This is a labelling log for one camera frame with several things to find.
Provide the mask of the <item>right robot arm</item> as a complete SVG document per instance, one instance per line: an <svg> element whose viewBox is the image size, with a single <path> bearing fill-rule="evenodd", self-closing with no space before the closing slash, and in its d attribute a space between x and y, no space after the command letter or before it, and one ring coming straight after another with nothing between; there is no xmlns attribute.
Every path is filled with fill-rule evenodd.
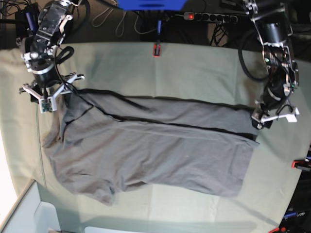
<svg viewBox="0 0 311 233"><path fill-rule="evenodd" d="M72 10L84 0L51 0L37 18L37 27L19 44L21 58L26 69L34 77L19 92L30 95L31 102L38 104L42 112L56 110L56 98L73 91L73 82L83 79L82 74L61 75L58 67L74 54L74 48L60 48L72 30Z"/></svg>

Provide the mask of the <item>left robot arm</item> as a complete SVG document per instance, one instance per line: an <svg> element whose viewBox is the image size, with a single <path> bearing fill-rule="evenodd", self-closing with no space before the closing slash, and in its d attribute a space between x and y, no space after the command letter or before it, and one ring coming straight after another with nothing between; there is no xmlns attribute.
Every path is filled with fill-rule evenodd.
<svg viewBox="0 0 311 233"><path fill-rule="evenodd" d="M286 118L296 122L299 110L290 103L290 96L299 85L299 71L290 37L293 29L286 14L286 0L245 0L243 7L254 24L245 33L238 48L239 61L245 75L254 82L264 83L251 119L254 128L270 128L273 120ZM257 36L268 74L254 77L247 69L242 50L247 40Z"/></svg>

